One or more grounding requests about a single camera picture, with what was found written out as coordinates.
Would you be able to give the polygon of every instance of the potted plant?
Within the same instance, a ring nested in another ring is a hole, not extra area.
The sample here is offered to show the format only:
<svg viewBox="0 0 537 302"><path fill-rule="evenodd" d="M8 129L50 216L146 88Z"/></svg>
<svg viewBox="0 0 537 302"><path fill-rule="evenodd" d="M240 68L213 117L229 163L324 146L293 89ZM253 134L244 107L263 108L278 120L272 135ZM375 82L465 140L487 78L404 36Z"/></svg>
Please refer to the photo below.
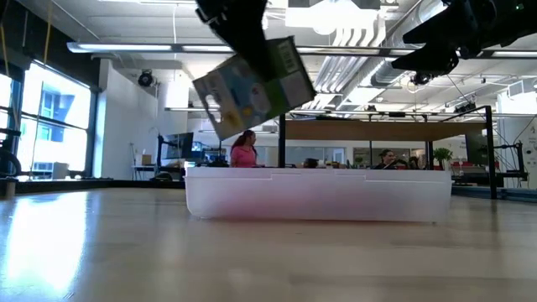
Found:
<svg viewBox="0 0 537 302"><path fill-rule="evenodd" d="M357 156L354 158L354 163L352 163L351 169L360 169L360 165L363 162L363 158Z"/></svg>
<svg viewBox="0 0 537 302"><path fill-rule="evenodd" d="M448 148L436 148L433 152L433 157L438 160L440 168L444 169L444 161L453 159L453 152Z"/></svg>

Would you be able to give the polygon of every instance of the computer monitor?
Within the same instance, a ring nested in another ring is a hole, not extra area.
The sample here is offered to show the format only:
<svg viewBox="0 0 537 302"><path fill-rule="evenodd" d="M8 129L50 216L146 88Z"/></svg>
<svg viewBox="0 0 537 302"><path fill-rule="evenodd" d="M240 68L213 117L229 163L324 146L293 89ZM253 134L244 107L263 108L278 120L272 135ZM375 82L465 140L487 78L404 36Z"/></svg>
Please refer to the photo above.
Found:
<svg viewBox="0 0 537 302"><path fill-rule="evenodd" d="M171 134L164 137L164 159L189 159L192 157L194 133Z"/></svg>
<svg viewBox="0 0 537 302"><path fill-rule="evenodd" d="M466 141L468 162L487 165L487 137L482 135L481 132L468 133Z"/></svg>

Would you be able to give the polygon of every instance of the cardboard box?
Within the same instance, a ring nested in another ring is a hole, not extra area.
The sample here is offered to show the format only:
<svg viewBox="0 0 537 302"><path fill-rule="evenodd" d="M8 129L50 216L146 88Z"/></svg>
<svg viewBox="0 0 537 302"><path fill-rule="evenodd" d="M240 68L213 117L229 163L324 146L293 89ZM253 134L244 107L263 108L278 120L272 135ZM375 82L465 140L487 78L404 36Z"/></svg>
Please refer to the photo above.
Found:
<svg viewBox="0 0 537 302"><path fill-rule="evenodd" d="M315 97L315 89L292 37L267 41L277 78L261 81L238 55L194 81L203 107L219 139L257 126ZM209 112L209 101L220 106L221 120Z"/></svg>
<svg viewBox="0 0 537 302"><path fill-rule="evenodd" d="M137 154L136 155L136 165L151 165L151 154Z"/></svg>

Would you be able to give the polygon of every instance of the wooden floor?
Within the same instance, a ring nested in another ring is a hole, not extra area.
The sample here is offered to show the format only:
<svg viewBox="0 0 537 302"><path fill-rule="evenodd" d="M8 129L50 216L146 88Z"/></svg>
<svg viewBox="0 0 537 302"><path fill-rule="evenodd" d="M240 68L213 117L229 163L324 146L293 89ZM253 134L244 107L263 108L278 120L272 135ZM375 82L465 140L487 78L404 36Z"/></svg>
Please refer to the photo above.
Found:
<svg viewBox="0 0 537 302"><path fill-rule="evenodd" d="M536 301L537 207L445 225L200 221L181 190L0 201L0 301Z"/></svg>

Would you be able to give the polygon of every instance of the exercise bike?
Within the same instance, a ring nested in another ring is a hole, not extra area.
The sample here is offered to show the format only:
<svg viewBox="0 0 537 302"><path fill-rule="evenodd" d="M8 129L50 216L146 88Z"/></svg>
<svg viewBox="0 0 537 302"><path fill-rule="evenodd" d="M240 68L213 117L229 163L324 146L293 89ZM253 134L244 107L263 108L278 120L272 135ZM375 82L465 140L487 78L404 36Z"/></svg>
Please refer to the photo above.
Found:
<svg viewBox="0 0 537 302"><path fill-rule="evenodd" d="M15 138L18 138L21 132L17 130L0 128L0 133L7 135L4 140L0 141L0 178L19 176L21 175L23 169L17 159L17 156L15 156L11 150L13 150Z"/></svg>

